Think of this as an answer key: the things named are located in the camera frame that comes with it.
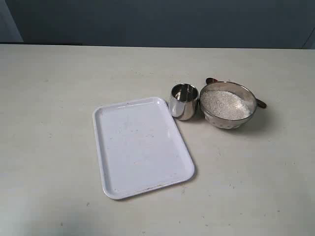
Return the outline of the brown wooden spoon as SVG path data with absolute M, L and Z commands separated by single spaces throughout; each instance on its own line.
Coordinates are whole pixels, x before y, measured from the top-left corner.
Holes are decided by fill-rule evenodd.
M 218 82 L 218 80 L 209 77 L 209 78 L 206 78 L 206 81 L 205 81 L 205 82 L 206 82 L 206 84 L 208 85 L 208 84 L 211 84 L 211 83 L 216 83 L 216 82 Z M 259 107 L 261 107 L 261 108 L 263 108 L 263 109 L 266 109 L 266 108 L 267 108 L 267 104 L 264 103 L 263 101 L 259 100 L 258 98 L 256 99 L 256 102 L 257 102 L 257 105 L 258 105 Z

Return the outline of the small steel cup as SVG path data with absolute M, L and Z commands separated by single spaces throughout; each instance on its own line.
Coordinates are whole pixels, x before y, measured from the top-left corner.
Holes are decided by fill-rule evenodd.
M 169 111 L 173 118 L 181 121 L 191 119 L 198 107 L 199 92 L 191 84 L 177 84 L 170 94 Z

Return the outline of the steel bowl of rice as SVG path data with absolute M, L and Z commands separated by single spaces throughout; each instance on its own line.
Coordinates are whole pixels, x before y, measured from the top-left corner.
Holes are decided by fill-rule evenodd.
M 233 82 L 207 84 L 199 95 L 199 107 L 205 119 L 221 129 L 236 129 L 256 112 L 257 101 L 246 87 Z

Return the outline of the white rectangular tray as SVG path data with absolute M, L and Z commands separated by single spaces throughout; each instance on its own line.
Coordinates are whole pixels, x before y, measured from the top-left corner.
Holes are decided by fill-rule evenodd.
M 166 102 L 149 97 L 93 113 L 102 189 L 125 199 L 191 179 L 193 160 Z

